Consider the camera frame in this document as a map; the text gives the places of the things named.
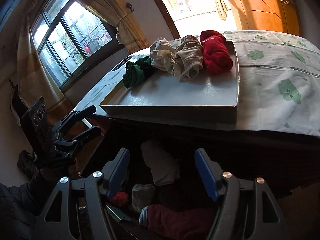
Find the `cream white underwear roll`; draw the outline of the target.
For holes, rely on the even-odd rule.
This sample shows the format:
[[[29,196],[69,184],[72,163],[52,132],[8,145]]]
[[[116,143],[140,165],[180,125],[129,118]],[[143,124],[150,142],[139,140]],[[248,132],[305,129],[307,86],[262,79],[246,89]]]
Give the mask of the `cream white underwear roll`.
[[[175,49],[163,37],[157,40],[150,47],[149,58],[151,65],[164,72],[171,72],[174,65]]]

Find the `shallow cardboard box tray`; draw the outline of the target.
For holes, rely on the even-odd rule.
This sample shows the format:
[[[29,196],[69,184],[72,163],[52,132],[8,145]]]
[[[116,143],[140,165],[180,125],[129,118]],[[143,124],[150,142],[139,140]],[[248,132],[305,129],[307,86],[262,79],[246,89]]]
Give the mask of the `shallow cardboard box tray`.
[[[100,107],[113,118],[154,121],[203,121],[235,124],[239,102],[239,64],[232,41],[226,47],[232,69],[218,76],[200,71],[195,79],[180,81],[156,72],[143,84],[126,89],[119,82]]]

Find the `coat rack with clothes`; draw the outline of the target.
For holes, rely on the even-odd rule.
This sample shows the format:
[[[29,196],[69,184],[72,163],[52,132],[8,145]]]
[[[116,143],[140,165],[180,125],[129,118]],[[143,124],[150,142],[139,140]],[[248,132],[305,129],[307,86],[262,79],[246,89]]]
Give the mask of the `coat rack with clothes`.
[[[14,85],[14,83],[9,79],[9,83],[12,87],[12,94],[10,96],[10,111],[16,120],[17,126],[21,126],[21,118],[24,116],[25,112],[28,110],[28,107],[21,100],[20,95],[18,93],[18,85]]]

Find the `metal drawer lock plate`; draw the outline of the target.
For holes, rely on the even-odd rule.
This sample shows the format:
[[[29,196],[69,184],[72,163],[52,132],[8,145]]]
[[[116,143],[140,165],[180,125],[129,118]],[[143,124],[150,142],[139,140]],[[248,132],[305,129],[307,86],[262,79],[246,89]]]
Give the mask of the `metal drawer lock plate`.
[[[118,209],[117,207],[113,207],[110,205],[106,205],[106,210],[107,213],[117,222],[129,222],[131,221],[130,217],[128,217],[127,215],[125,215],[125,213],[123,213],[123,211],[121,211],[120,209]]]

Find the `black phone on dresser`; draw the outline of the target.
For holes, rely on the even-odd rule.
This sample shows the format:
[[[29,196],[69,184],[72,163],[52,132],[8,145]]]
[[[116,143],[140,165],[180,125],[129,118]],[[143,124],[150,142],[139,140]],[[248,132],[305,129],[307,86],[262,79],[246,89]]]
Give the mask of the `black phone on dresser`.
[[[118,70],[122,65],[127,63],[127,61],[129,61],[131,58],[133,58],[132,55],[125,57],[125,59],[121,60],[111,71],[114,72]]]

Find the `window with dark frame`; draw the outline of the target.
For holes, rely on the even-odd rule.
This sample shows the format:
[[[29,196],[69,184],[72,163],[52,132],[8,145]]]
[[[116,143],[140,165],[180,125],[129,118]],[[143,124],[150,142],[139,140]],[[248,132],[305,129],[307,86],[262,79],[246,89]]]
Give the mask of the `window with dark frame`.
[[[115,27],[75,0],[47,0],[32,34],[44,67],[61,90],[124,48]]]

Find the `grey sock in drawer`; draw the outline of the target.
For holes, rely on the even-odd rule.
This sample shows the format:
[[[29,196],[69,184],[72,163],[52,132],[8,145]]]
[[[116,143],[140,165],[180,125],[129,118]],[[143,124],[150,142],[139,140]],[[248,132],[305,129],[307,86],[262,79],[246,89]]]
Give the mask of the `grey sock in drawer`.
[[[142,209],[150,205],[155,198],[155,187],[152,184],[136,184],[132,188],[132,207],[141,213]]]

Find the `red fleece underwear roll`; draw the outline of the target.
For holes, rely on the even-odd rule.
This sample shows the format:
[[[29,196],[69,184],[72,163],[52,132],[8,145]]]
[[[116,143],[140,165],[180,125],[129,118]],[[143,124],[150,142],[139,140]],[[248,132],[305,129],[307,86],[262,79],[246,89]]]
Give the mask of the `red fleece underwear roll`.
[[[215,30],[201,32],[204,66],[210,76],[217,76],[232,69],[231,59],[226,47],[226,38]]]

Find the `small red cloth in drawer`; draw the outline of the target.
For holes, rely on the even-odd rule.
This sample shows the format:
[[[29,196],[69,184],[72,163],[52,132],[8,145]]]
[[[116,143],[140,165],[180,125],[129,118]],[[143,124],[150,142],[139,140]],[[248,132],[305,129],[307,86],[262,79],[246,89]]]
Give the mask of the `small red cloth in drawer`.
[[[128,202],[129,198],[126,192],[118,191],[114,197],[111,198],[111,203],[114,206],[123,206]]]

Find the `floral white table cover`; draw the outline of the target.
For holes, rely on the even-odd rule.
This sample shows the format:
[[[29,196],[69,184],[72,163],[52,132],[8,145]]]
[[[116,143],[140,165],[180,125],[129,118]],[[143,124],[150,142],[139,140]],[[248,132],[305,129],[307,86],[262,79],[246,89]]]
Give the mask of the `floral white table cover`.
[[[269,130],[319,136],[319,49],[308,40],[266,30],[221,33],[234,43],[239,64],[239,102],[235,124],[164,120],[159,124],[213,129]],[[107,94],[123,83],[125,65],[109,71],[77,104],[94,105],[94,115]]]

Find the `beige striped curtain left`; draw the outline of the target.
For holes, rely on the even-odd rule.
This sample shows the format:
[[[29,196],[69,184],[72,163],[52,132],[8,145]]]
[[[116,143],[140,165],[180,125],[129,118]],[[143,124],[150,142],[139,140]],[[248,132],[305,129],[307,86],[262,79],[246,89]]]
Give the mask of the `beige striped curtain left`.
[[[35,48],[29,18],[25,18],[17,47],[18,92],[27,107],[44,98],[49,122],[54,125],[73,110],[72,104],[43,66]]]

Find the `beige striped curtain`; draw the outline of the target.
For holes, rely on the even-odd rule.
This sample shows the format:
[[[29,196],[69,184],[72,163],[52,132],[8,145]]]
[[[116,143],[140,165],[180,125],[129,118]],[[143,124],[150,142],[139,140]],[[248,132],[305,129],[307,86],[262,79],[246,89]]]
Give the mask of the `beige striped curtain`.
[[[35,48],[29,18],[25,18],[17,47],[18,92],[27,107],[44,98],[49,122],[54,125],[73,110],[72,104],[43,66]]]
[[[116,28],[116,39],[132,54],[148,48],[149,42],[133,11],[124,0],[75,0],[95,16]]]

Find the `beige underwear bundle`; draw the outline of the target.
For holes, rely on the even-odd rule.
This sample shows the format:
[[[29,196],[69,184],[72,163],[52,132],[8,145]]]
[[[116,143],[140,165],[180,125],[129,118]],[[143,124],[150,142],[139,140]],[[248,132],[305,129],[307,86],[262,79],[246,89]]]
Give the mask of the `beige underwear bundle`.
[[[203,46],[193,35],[181,39],[176,49],[172,75],[180,79],[194,79],[203,68]]]

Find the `green underwear bundle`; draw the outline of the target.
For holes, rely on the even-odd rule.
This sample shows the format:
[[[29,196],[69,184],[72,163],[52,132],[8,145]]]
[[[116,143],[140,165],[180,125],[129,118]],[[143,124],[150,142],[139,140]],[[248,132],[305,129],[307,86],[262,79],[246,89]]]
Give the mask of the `green underwear bundle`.
[[[151,65],[149,56],[140,57],[136,62],[127,62],[125,70],[123,85],[127,89],[141,85],[157,71],[157,69]]]

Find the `beige striped curtain right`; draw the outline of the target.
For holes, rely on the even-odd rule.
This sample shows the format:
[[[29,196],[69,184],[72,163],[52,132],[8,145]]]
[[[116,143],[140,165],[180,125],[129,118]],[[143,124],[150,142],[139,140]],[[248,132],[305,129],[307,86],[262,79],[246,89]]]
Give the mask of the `beige striped curtain right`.
[[[124,0],[75,0],[95,16],[116,28],[116,39],[132,54],[148,48],[149,42],[133,11]]]

